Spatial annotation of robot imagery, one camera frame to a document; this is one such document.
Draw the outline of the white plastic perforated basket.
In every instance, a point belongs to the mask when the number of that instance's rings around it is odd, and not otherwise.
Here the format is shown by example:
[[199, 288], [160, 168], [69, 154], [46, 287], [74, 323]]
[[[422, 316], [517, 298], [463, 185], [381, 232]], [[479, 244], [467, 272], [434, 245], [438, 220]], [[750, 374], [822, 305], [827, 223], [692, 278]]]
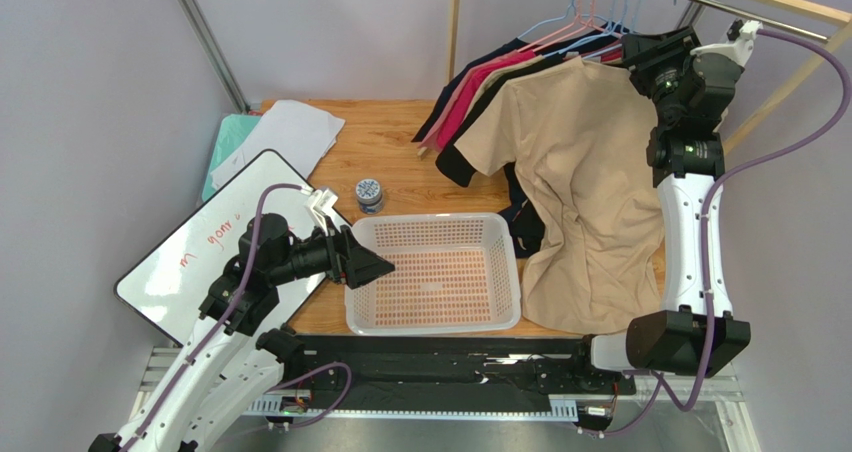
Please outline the white plastic perforated basket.
[[368, 217], [352, 231], [395, 266], [345, 288], [346, 321], [363, 336], [434, 336], [513, 328], [521, 318], [518, 266], [496, 213]]

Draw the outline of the beige t shirt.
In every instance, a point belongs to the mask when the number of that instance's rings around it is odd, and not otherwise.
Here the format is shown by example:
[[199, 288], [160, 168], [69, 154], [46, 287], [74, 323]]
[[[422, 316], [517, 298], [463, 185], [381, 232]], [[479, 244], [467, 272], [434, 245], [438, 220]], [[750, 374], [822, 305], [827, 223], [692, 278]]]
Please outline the beige t shirt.
[[646, 162], [657, 117], [625, 69], [564, 60], [501, 89], [517, 105], [520, 184], [545, 225], [523, 269], [522, 312], [542, 327], [613, 334], [654, 312], [664, 238]]

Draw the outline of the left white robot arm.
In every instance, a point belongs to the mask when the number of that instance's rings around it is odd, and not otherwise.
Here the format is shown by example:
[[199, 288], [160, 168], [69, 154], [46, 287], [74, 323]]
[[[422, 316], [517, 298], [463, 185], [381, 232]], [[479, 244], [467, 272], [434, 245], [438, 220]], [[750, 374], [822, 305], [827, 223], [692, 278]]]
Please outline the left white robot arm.
[[209, 450], [252, 402], [283, 382], [288, 368], [303, 366], [304, 345], [292, 332], [262, 327], [279, 305], [279, 286], [324, 275], [358, 288], [394, 269], [348, 226], [326, 222], [300, 239], [283, 216], [256, 216], [164, 379], [128, 423], [98, 435], [90, 450]]

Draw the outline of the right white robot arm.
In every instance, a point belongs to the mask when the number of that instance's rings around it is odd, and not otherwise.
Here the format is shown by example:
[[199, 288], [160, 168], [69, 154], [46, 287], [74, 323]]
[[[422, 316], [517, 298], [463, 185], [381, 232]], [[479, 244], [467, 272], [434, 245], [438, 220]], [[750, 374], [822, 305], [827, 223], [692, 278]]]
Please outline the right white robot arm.
[[690, 27], [622, 38], [630, 81], [657, 115], [647, 162], [663, 213], [667, 269], [659, 311], [633, 319], [622, 334], [586, 339], [597, 370], [709, 378], [751, 342], [750, 324], [733, 316], [722, 268], [725, 162], [717, 128], [762, 27], [738, 19], [711, 45], [700, 44]]

